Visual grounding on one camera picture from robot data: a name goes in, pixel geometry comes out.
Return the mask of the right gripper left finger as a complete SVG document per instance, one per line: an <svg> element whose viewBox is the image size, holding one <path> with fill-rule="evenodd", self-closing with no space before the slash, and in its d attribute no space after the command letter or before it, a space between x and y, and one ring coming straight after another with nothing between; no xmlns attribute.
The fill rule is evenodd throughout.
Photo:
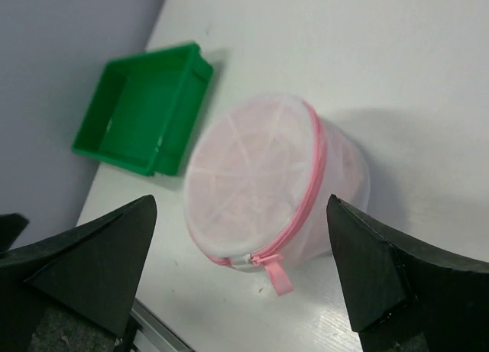
<svg viewBox="0 0 489 352"><path fill-rule="evenodd" d="M114 351L154 234L152 195L23 247L23 215L1 217L1 349Z"/></svg>

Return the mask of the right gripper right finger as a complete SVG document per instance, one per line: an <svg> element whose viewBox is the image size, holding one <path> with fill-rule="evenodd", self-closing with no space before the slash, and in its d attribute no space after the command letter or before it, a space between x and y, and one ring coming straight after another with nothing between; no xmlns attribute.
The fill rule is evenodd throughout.
<svg viewBox="0 0 489 352"><path fill-rule="evenodd" d="M486 351L488 264L391 228L332 195L332 254L364 351Z"/></svg>

